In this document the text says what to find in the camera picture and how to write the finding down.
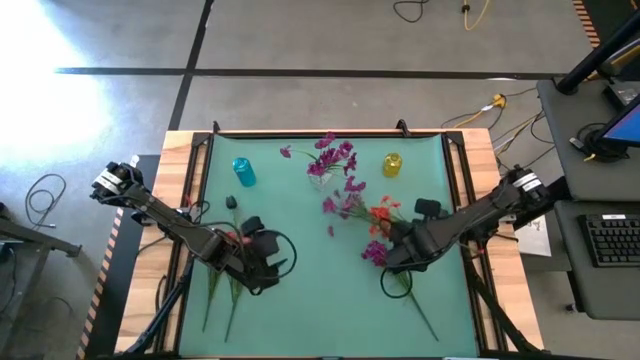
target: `green tablecloth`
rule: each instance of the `green tablecloth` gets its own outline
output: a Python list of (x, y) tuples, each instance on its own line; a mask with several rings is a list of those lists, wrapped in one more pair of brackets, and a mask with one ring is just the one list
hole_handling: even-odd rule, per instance
[[(441, 138), (350, 139), (358, 153), (357, 181), (367, 182), (363, 197), (377, 205), (383, 195), (402, 202), (401, 213), (413, 218), (418, 197), (438, 200), (451, 211), (450, 189)], [(436, 341), (413, 304), (386, 297), (379, 285), (381, 269), (360, 253), (371, 240), (368, 225), (322, 213), (322, 201), (344, 179), (334, 176), (324, 189), (309, 182), (310, 158), (279, 148), (317, 153), (315, 139), (235, 140), (217, 136), (205, 199), (206, 221), (231, 220), (226, 196), (238, 200), (244, 217), (260, 216), (267, 228), (287, 234), (298, 249), (298, 265), (277, 286), (260, 296), (244, 291), (228, 342), (224, 335), (231, 310), (226, 274), (222, 276), (202, 330), (207, 305), (207, 268), (197, 262), (188, 294), (180, 339), (181, 355), (246, 356), (475, 356), (476, 343), (460, 251), (454, 247), (425, 273), (414, 273), (414, 294), (440, 341)], [(400, 175), (382, 175), (389, 152), (401, 154)], [(232, 169), (236, 157), (251, 161), (257, 184), (242, 187)], [(333, 225), (335, 237), (327, 234)], [(291, 251), (280, 241), (281, 256)], [(282, 269), (290, 265), (287, 262)], [(389, 291), (402, 288), (390, 285)]]

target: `black keyboard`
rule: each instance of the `black keyboard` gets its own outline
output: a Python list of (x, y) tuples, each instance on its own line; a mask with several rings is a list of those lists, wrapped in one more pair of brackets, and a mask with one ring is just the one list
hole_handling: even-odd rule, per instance
[(640, 267), (640, 215), (578, 217), (596, 267)]

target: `gray floor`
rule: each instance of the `gray floor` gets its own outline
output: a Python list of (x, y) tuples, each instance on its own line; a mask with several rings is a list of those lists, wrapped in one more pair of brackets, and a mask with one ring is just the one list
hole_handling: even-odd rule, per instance
[[(472, 1), (474, 11), (480, 4)], [(50, 221), (58, 237), (84, 245), (71, 261), (53, 254), (37, 296), (62, 296), (75, 309), (50, 304), (34, 316), (50, 333), (25, 331), (14, 351), (46, 351), (68, 359), (78, 338), (104, 254), (114, 210), (88, 198), (90, 184), (110, 160), (158, 153), (180, 77), (49, 75), (51, 67), (183, 67), (203, 0), (24, 1), (0, 11), (10, 35), (1, 63), (11, 95), (0, 135), (0, 200), (24, 221), (28, 187), (47, 172), (65, 176), (68, 189)], [(409, 25), (382, 0), (217, 0), (199, 67), (397, 69), (433, 71), (562, 72), (589, 43), (570, 0), (494, 0), (486, 20), (462, 30), (460, 4), (433, 0), (421, 22)], [(496, 93), (534, 82), (487, 80), (266, 79), (196, 77), (180, 129), (438, 127), (477, 111)], [(540, 110), (535, 92), (510, 98), (497, 138)], [(475, 126), (488, 126), (497, 110)], [(539, 136), (549, 139), (544, 121)], [(526, 164), (548, 148), (525, 132), (501, 156)], [(545, 182), (561, 174), (554, 152), (533, 165)], [(566, 354), (631, 359), (640, 353), (640, 324), (593, 321), (565, 315), (571, 302), (560, 274), (528, 274), (547, 348)]]

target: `monitor screen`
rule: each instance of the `monitor screen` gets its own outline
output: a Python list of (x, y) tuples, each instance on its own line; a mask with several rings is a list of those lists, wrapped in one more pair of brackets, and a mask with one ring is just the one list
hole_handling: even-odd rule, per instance
[(640, 143), (640, 106), (624, 115), (602, 137), (607, 140)]

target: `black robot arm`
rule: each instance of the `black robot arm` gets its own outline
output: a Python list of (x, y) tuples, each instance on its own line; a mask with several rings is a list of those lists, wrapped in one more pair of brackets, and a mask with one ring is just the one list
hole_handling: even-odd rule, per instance
[[(196, 259), (216, 271), (226, 271), (252, 294), (278, 283), (278, 267), (282, 262), (267, 264), (267, 257), (279, 251), (276, 235), (264, 230), (260, 218), (247, 220), (242, 225), (242, 234), (235, 229), (235, 238), (207, 224), (194, 224), (189, 216), (151, 195), (140, 170), (126, 163), (109, 163), (92, 187), (91, 198), (101, 204), (136, 209), (155, 220), (169, 239), (183, 242)], [(233, 226), (224, 222), (208, 225)], [(239, 239), (250, 240), (245, 244)]]

